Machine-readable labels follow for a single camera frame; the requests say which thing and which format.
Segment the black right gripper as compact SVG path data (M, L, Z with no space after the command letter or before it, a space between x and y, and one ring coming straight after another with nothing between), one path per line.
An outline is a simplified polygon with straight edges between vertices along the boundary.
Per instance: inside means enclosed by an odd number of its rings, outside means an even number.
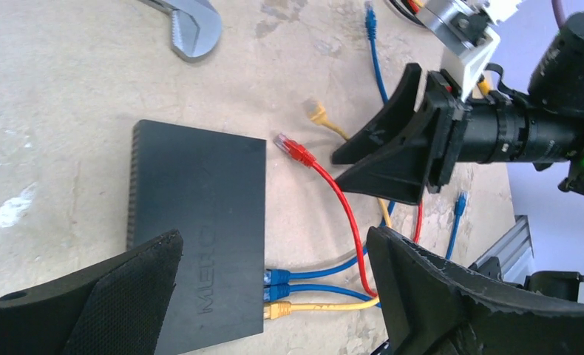
M577 155L584 124L493 92L462 103L443 72L429 72L423 106L414 111L422 68L408 63L381 110L330 158L349 168L336 178L344 192L407 205L437 194L457 163L534 163Z

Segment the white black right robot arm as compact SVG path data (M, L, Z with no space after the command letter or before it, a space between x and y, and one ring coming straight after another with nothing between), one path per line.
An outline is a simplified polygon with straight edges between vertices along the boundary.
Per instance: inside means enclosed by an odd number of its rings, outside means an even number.
M447 67L409 63L381 111L331 157L345 192L415 205L447 185L458 163L569 162L562 192L584 196L584 12L559 29L527 92L500 84L470 96Z

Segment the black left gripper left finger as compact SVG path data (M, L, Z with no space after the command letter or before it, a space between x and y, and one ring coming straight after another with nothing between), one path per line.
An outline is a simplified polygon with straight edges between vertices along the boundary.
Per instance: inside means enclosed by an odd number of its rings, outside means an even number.
M180 233L171 230L0 297L0 354L153 354L182 250Z

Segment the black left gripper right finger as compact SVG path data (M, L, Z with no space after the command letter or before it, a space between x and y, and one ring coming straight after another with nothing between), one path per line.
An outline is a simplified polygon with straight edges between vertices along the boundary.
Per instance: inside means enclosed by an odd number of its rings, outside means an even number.
M368 231L367 249L388 335L379 354L584 354L581 274L505 283L387 227Z

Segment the black network switch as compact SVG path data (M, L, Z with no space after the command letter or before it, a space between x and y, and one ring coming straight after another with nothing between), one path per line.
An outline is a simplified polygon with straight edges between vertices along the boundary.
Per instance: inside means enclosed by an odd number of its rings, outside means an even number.
M183 252L157 354L263 330L266 142L158 121L132 133L127 245L176 229Z

